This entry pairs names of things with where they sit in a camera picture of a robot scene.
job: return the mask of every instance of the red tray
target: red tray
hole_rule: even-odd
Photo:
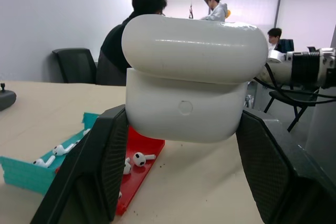
[[[164,144],[164,140],[144,137],[138,134],[132,127],[129,127],[126,158],[129,157],[131,159],[130,164],[132,169],[130,174],[123,176],[120,187],[122,197],[118,201],[116,215],[120,216],[125,213],[134,195],[141,186],[141,183],[155,162],[155,160],[148,160],[145,166],[137,167],[132,160],[133,155],[136,152],[141,152],[144,155],[155,154],[156,158],[158,158]]]

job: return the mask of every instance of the wireless earbud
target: wireless earbud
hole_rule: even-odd
[[[133,161],[136,166],[142,167],[146,164],[146,160],[156,159],[155,155],[143,155],[141,152],[135,153],[133,156]]]
[[[84,131],[83,131],[83,136],[85,136],[86,134],[88,134],[89,131],[91,131],[91,129],[84,130]]]
[[[70,152],[74,146],[75,146],[74,144],[70,144],[66,149],[64,149],[62,145],[57,145],[52,152],[56,156],[62,156]]]
[[[47,162],[44,163],[43,159],[42,158],[39,158],[37,160],[35,160],[33,162],[34,165],[37,165],[37,166],[41,166],[41,167],[44,167],[44,168],[48,168],[52,163],[53,161],[55,160],[55,156],[52,155]]]
[[[125,166],[124,166],[124,175],[131,173],[131,165],[130,165],[131,159],[128,157],[125,160]]]

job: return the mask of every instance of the black jacket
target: black jacket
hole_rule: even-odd
[[[122,52],[121,37],[127,23],[137,16],[139,15],[133,12],[126,20],[124,20],[121,25],[117,25],[114,29],[112,29],[106,36],[103,45],[100,48],[100,50],[108,58],[108,60],[113,65],[115,65],[120,72],[125,74],[127,68],[130,68],[131,66],[126,61],[125,56]]]

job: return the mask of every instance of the teal tray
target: teal tray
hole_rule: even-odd
[[[82,120],[84,129],[64,141],[62,143],[63,147],[66,148],[70,144],[82,139],[83,132],[93,127],[98,116],[98,114],[84,113]],[[40,158],[46,162],[52,154],[52,150],[50,150],[50,152]],[[0,165],[4,170],[4,180],[6,184],[32,190],[44,195],[56,176],[55,170],[61,166],[64,159],[65,155],[56,156],[54,162],[48,168],[44,168],[33,165],[32,163],[0,156]]]

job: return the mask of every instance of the chair backrest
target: chair backrest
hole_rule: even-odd
[[[280,39],[275,50],[282,52],[283,54],[292,52],[294,51],[294,41],[292,39]]]
[[[96,83],[97,68],[87,48],[54,50],[64,83]]]

